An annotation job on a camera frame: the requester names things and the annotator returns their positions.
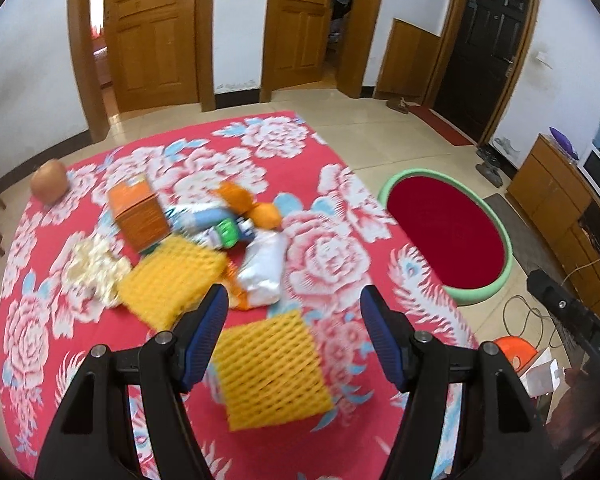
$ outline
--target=onion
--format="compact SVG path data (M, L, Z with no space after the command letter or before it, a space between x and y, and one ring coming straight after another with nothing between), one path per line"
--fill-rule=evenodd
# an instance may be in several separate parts
M40 166L31 177L31 194L45 205L53 205L69 189L66 167L62 162L51 159Z

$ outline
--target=yellow foam net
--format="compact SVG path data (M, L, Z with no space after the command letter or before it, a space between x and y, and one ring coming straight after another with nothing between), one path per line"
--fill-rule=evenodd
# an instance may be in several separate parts
M118 283L118 295L151 328L168 330L198 306L226 265L226 254L171 235Z
M297 310L224 330L212 359L231 431L333 408L314 338Z

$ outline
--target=wooden door frame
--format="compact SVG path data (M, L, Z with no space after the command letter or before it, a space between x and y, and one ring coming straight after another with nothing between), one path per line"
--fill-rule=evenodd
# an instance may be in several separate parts
M525 25L520 35L520 44L516 52L516 57L513 62L511 76L507 79L502 94L500 95L496 105L493 109L493 113L485 127L478 145L486 144L489 142L496 127L500 123L500 119L507 108L509 99L513 94L513 90L516 87L516 83L520 78L522 67L526 61L526 56L531 46L531 40L533 37L534 30L536 28L536 20L538 18L538 9L540 6L540 0L529 0L529 8L526 13ZM446 67L449 64L451 54L458 38L458 32L460 24L462 22L462 16L464 14L464 8L466 7L466 0L451 0L449 3L449 9L446 14L445 25L442 31L442 37L440 39L440 51L438 58L433 68L429 84L425 91L422 99L422 105L427 108L433 108L438 97L438 92L444 79Z
M271 93L273 92L278 1L267 0L262 51L262 82L260 84L261 103L271 101ZM354 0L351 7L347 34L340 56L336 87L343 94L352 98L360 97L360 92L362 92L362 79L365 76L366 64L371 52L371 43L376 30L381 1ZM349 41L350 38L356 38L356 41Z
M109 133L109 119L102 99L91 42L90 0L67 0L69 46L82 109L93 142ZM213 81L213 0L195 1L196 73L202 111L216 109Z

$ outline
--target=red doormat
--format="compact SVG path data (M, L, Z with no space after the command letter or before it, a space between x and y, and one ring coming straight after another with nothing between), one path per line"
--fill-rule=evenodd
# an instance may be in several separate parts
M445 285L481 288L502 272L505 248L495 225L451 184L407 177L390 191L387 209Z
M425 121L429 126L436 130L440 136L444 137L454 146L471 146L473 144L463 134L440 119L428 108L418 105L409 105L408 108L413 115Z

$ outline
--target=pile of items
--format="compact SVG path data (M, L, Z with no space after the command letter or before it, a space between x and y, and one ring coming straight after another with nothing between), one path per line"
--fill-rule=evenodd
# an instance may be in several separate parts
M109 208L140 262L132 269L110 252L109 240L94 235L73 248L67 276L108 306L124 304L157 332L195 310L214 283L226 287L234 310L277 302L288 246L280 213L229 181L217 195L216 202L163 211L144 175L120 182L108 193ZM238 268L226 250L240 244L246 250ZM333 409L298 311L224 330L213 362L232 431Z

